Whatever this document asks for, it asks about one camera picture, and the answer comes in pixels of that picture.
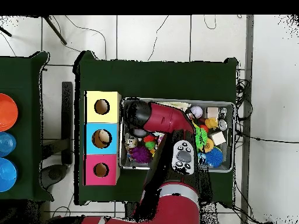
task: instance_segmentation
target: toy ball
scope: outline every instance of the toy ball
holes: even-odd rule
[[[201,125],[199,125],[199,128],[202,128],[202,129],[204,129],[204,130],[206,131],[206,133],[208,133],[208,128],[207,128],[207,126],[206,126],[206,125],[204,125],[204,124],[201,124]]]
[[[209,151],[211,151],[211,150],[213,149],[213,147],[214,147],[214,142],[213,142],[213,140],[210,139],[210,138],[208,138],[208,139],[207,139],[207,143],[206,143],[204,146],[202,146],[202,147],[200,148],[200,150],[201,150],[202,152],[204,152],[204,153],[208,153]]]
[[[155,149],[156,143],[155,142],[146,142],[145,147],[147,147],[149,150]]]
[[[195,118],[200,118],[203,115],[203,109],[200,106],[193,106],[190,111]]]
[[[206,159],[207,159],[206,154],[204,154],[204,153],[198,153],[197,154],[197,158],[198,158],[199,165],[206,164]]]
[[[211,167],[218,167],[223,161],[222,151],[214,147],[211,152],[206,154],[206,163]]]

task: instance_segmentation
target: circular hole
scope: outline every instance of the circular hole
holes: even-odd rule
[[[104,99],[100,99],[97,100],[95,103],[95,112],[100,114],[100,115],[104,115],[106,113],[108,113],[110,110],[110,106],[107,100]]]
[[[107,148],[112,141],[112,136],[109,131],[105,129],[99,129],[92,135],[92,143],[97,148]]]
[[[105,163],[98,163],[93,168],[93,173],[98,177],[106,177],[109,173],[109,168]]]

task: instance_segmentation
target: pink cube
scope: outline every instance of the pink cube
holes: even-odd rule
[[[117,155],[87,155],[85,174],[86,186],[115,186],[120,175]]]

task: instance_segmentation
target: table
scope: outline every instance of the table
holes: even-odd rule
[[[83,185],[84,91],[118,91],[122,97],[212,100],[235,103],[235,58],[224,62],[136,62],[97,60],[83,51],[74,64],[75,203],[139,201],[147,171],[121,170],[116,186]],[[233,169],[210,173],[213,201],[232,206]]]

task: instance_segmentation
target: yellow cube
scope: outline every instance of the yellow cube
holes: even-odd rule
[[[117,92],[87,91],[87,122],[118,123],[121,96]]]

